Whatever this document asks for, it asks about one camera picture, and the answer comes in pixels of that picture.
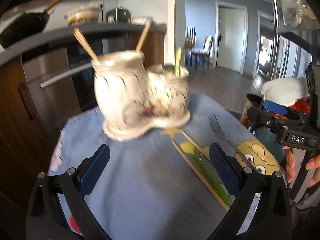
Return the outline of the person right hand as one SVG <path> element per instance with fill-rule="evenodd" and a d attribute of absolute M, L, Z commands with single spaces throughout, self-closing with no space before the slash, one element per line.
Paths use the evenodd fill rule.
<path fill-rule="evenodd" d="M 286 179 L 287 179 L 287 182 L 290 183 L 296 175 L 296 172 L 294 170 L 296 160 L 295 160 L 295 157 L 292 153 L 292 148 L 290 148 L 288 146 L 284 146 L 283 149 L 286 153 L 286 156 L 285 156 L 286 172 L 287 172 Z M 312 177 L 308 187 L 312 187 L 316 184 L 319 184 L 319 181 L 320 181 L 319 167 L 320 167 L 320 156 L 318 154 L 315 157 L 311 158 L 305 166 L 305 168 L 307 170 L 314 170 L 313 177 Z"/>

